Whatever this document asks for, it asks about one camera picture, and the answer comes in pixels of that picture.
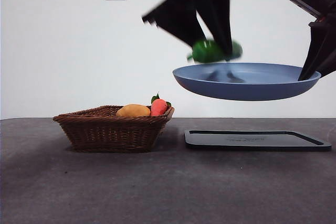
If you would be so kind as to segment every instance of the robotic arm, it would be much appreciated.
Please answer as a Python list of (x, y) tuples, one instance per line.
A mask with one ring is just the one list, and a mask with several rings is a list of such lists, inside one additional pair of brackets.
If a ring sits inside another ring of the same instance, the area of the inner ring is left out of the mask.
[[(311, 22), (311, 44), (299, 80), (318, 71), (325, 76), (336, 70), (336, 0), (291, 0), (316, 18)], [(221, 50), (233, 53), (230, 32), (230, 0), (165, 0), (142, 17), (191, 47), (205, 35), (196, 18), (199, 13)]]
[(336, 0), (291, 0), (316, 18), (309, 24), (311, 43), (300, 80), (318, 71), (323, 76), (336, 70)]
[(156, 23), (192, 47), (197, 41), (205, 39), (196, 12), (222, 51), (232, 54), (230, 0), (166, 0), (142, 19), (150, 24)]

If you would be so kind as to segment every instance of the gray table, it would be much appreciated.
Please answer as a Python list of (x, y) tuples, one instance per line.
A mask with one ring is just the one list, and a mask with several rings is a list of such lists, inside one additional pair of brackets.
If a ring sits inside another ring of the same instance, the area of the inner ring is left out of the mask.
[(1, 223), (336, 223), (336, 153), (200, 151), (184, 130), (289, 130), (336, 146), (336, 119), (173, 118), (152, 153), (74, 153), (51, 119), (1, 121)]

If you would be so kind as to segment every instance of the black tray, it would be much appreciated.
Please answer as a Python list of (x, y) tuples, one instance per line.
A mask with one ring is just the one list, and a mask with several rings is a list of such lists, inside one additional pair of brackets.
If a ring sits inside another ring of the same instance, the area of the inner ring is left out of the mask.
[(185, 131), (191, 148), (248, 151), (329, 151), (331, 144), (292, 131)]

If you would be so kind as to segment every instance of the white wall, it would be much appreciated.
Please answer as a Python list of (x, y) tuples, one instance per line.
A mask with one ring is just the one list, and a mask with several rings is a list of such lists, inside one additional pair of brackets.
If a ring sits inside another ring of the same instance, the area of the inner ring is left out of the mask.
[[(173, 78), (188, 46), (141, 15), (161, 0), (2, 0), (1, 116), (49, 117), (103, 104), (149, 104), (160, 92), (176, 117), (335, 117), (335, 73), (298, 97), (226, 101)], [(302, 66), (313, 17), (289, 0), (232, 0), (239, 61)]]

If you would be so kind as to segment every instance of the carrot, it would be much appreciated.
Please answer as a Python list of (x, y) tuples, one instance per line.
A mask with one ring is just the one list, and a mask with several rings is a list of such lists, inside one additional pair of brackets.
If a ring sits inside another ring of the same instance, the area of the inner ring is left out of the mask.
[(163, 99), (156, 99), (152, 103), (151, 116), (162, 115), (167, 110), (167, 102)]

